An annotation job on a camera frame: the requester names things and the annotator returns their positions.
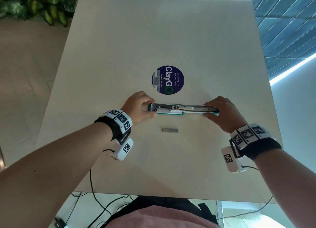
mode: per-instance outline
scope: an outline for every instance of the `forearm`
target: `forearm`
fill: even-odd
[[[297,228],[316,224],[316,174],[281,149],[260,154],[255,164],[287,217]]]
[[[14,221],[15,227],[48,227],[111,138],[109,126],[94,123],[32,152],[0,173],[2,226],[9,227]]]

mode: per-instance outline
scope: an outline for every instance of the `person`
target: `person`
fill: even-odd
[[[140,91],[129,97],[121,110],[137,125],[157,115],[141,109],[143,103],[155,102]],[[205,105],[219,109],[218,116],[204,116],[227,133],[248,124],[227,98],[219,96]],[[96,122],[35,150],[2,171],[1,227],[48,227],[112,135],[107,124]],[[316,174],[282,149],[262,152],[254,162],[291,222],[297,228],[315,227]],[[110,218],[107,228],[219,227],[216,220],[211,221],[210,214],[204,216],[200,209],[190,208],[186,199],[140,197],[133,202],[120,211],[121,216]]]

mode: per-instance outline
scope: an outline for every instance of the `blue circular sticker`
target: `blue circular sticker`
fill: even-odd
[[[184,76],[175,66],[162,66],[154,72],[151,83],[161,94],[171,95],[182,89]]]

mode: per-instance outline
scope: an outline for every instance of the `wrist strap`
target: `wrist strap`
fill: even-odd
[[[112,140],[116,139],[121,145],[128,138],[133,125],[131,118],[124,111],[118,109],[101,114],[95,122],[107,124],[112,130]]]
[[[247,156],[255,160],[265,151],[282,149],[276,139],[262,126],[252,123],[235,130],[230,137],[230,145],[235,158]]]

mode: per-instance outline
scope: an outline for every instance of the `wrist tracker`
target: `wrist tracker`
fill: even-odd
[[[111,157],[117,161],[124,160],[134,144],[133,140],[128,138],[133,125],[132,119],[124,111],[116,109],[101,114],[95,122],[103,122],[111,128],[112,140],[116,139],[117,142]]]
[[[223,157],[230,172],[246,170],[241,165],[244,156],[254,161],[259,154],[265,151],[282,149],[276,138],[256,123],[235,130],[230,137],[230,147],[222,149]]]

